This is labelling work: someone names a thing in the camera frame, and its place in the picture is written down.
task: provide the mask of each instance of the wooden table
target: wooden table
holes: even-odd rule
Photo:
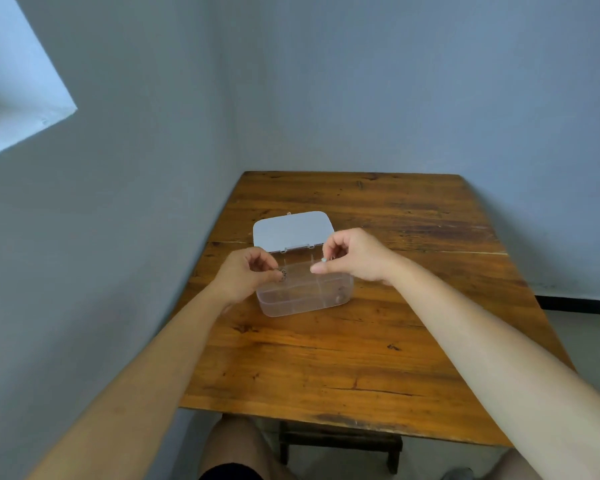
[[[458,175],[247,172],[211,232],[174,313],[257,220],[309,210],[362,227],[432,270],[573,367]],[[180,403],[186,408],[486,445],[509,440],[392,288],[356,280],[354,297],[269,318],[255,296],[218,318]]]

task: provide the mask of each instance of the gray wall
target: gray wall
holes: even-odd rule
[[[215,0],[248,169],[458,173],[600,299],[600,0]]]
[[[0,154],[0,479],[159,329],[240,173],[207,0],[18,1],[78,112]]]

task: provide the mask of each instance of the shoe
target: shoe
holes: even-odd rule
[[[441,480],[477,480],[471,468],[454,468],[449,470]]]

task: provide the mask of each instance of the person's right arm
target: person's right arm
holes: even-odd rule
[[[600,394],[533,340],[362,229],[332,234],[313,273],[391,284],[544,480],[600,480]]]

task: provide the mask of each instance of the forearm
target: forearm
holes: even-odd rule
[[[30,476],[141,479],[225,306],[207,288],[97,396]]]
[[[544,348],[404,258],[390,282],[546,478],[600,479],[600,394]]]

